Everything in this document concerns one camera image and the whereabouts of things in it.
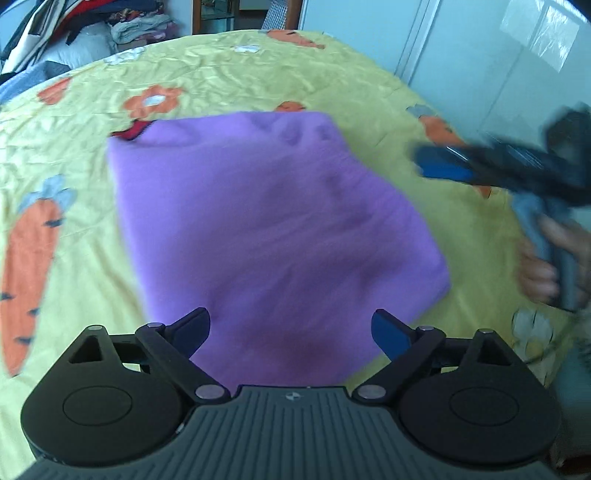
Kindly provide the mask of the person's right hand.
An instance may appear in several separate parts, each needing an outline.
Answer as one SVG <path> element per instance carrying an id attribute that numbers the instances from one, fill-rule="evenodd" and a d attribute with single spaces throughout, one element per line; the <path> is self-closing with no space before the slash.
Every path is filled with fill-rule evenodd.
<path id="1" fill-rule="evenodd" d="M 558 299 L 562 293 L 560 272 L 552 258 L 552 248 L 557 248 L 577 263 L 577 304 L 585 307 L 590 301 L 590 232 L 576 222 L 560 223 L 545 215 L 539 218 L 538 225 L 549 249 L 541 249 L 529 239 L 520 244 L 517 283 L 521 293 L 544 304 Z"/>

